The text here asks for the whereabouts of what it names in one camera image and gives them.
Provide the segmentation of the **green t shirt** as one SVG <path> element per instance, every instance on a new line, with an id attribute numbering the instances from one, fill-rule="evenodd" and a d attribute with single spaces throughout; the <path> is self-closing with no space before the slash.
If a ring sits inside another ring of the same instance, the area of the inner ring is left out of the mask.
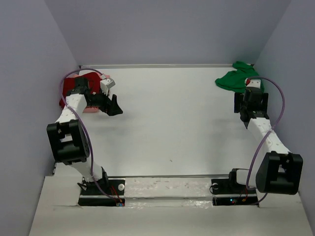
<path id="1" fill-rule="evenodd" d="M 215 84 L 224 90 L 244 93 L 246 88 L 245 80 L 248 77 L 258 76 L 254 67 L 242 61 L 232 64 L 235 70 L 227 72 L 223 77 L 215 80 Z"/>

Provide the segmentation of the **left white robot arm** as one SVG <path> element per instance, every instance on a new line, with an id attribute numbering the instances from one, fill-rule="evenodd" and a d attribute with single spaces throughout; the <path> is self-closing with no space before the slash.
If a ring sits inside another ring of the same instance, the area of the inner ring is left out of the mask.
<path id="1" fill-rule="evenodd" d="M 82 190 L 92 188 L 98 194 L 108 191 L 109 180 L 103 167 L 94 162 L 92 142 L 80 116 L 87 108 L 97 108 L 109 116 L 121 115 L 116 95 L 110 95 L 113 79 L 101 75 L 96 80 L 79 76 L 67 78 L 73 82 L 62 95 L 64 107 L 59 118 L 47 125 L 46 131 L 57 163 L 74 168 L 84 178 Z"/>

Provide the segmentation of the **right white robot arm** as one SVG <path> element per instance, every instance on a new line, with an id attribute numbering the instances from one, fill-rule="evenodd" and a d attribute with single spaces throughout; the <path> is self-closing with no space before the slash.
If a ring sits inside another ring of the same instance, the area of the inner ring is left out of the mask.
<path id="1" fill-rule="evenodd" d="M 278 138 L 267 115 L 268 94 L 248 86 L 234 94 L 234 112 L 240 114 L 245 128 L 259 141 L 254 153 L 256 165 L 235 168 L 229 173 L 227 189 L 237 193 L 244 188 L 261 193 L 295 195 L 298 192 L 303 158 L 292 153 Z"/>

